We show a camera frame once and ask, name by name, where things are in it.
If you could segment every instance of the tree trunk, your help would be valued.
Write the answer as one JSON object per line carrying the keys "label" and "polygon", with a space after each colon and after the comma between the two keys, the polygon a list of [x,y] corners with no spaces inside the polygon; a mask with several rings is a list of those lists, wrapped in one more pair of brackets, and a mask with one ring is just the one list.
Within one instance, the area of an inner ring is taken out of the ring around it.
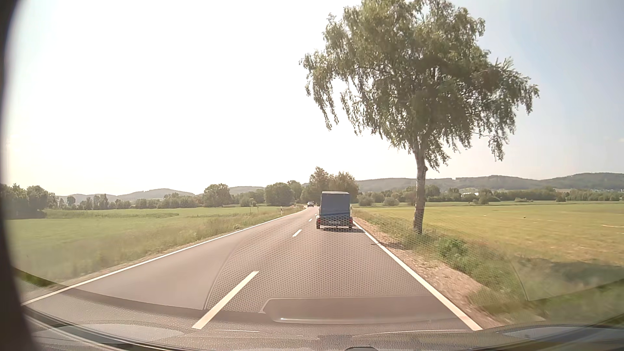
{"label": "tree trunk", "polygon": [[416,208],[414,209],[414,232],[422,234],[422,219],[425,214],[425,176],[427,166],[425,166],[424,152],[415,152],[416,158]]}

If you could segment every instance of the shrub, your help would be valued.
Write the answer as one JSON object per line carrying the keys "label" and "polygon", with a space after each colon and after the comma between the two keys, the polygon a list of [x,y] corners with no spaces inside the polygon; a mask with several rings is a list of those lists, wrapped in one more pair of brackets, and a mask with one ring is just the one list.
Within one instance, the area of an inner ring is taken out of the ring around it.
{"label": "shrub", "polygon": [[360,195],[358,203],[360,206],[372,206],[374,203],[374,200],[370,196]]}
{"label": "shrub", "polygon": [[475,200],[478,200],[478,199],[479,198],[473,193],[462,196],[462,201],[466,201],[466,202],[474,202]]}
{"label": "shrub", "polygon": [[468,247],[466,242],[457,238],[441,238],[437,245],[437,251],[443,259],[450,257],[466,256]]}
{"label": "shrub", "polygon": [[251,206],[251,199],[249,197],[241,197],[238,203],[240,207],[249,207]]}
{"label": "shrub", "polygon": [[384,200],[384,206],[398,206],[399,201],[397,199],[393,199],[392,197],[387,197]]}
{"label": "shrub", "polygon": [[384,198],[385,198],[384,194],[380,192],[373,192],[371,197],[373,198],[373,201],[375,201],[376,203],[384,202]]}

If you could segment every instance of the blue trailer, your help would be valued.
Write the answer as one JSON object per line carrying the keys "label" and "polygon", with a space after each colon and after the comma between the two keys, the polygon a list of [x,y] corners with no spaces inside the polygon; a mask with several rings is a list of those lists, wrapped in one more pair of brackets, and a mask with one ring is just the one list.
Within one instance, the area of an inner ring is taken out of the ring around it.
{"label": "blue trailer", "polygon": [[351,217],[351,195],[344,191],[324,191],[321,193],[321,206],[316,219],[316,228],[353,228]]}

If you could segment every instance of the windshield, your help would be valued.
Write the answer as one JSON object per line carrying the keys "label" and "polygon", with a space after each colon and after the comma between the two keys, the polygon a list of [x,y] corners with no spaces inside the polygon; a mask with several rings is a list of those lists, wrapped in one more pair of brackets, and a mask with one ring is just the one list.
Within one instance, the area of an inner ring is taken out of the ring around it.
{"label": "windshield", "polygon": [[203,350],[615,325],[624,7],[529,3],[21,1],[1,200],[25,313]]}

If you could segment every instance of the dirt shoulder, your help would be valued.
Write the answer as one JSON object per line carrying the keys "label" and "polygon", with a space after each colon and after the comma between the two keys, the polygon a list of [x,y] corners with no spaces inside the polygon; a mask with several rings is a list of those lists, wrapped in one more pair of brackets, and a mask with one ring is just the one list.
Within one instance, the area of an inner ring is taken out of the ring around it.
{"label": "dirt shoulder", "polygon": [[417,253],[403,249],[401,243],[381,232],[377,227],[361,218],[353,218],[364,230],[371,234],[408,267],[418,273],[442,295],[460,308],[483,329],[498,327],[506,323],[499,322],[487,312],[471,304],[468,296],[485,288],[468,275],[450,268],[438,260],[425,259]]}

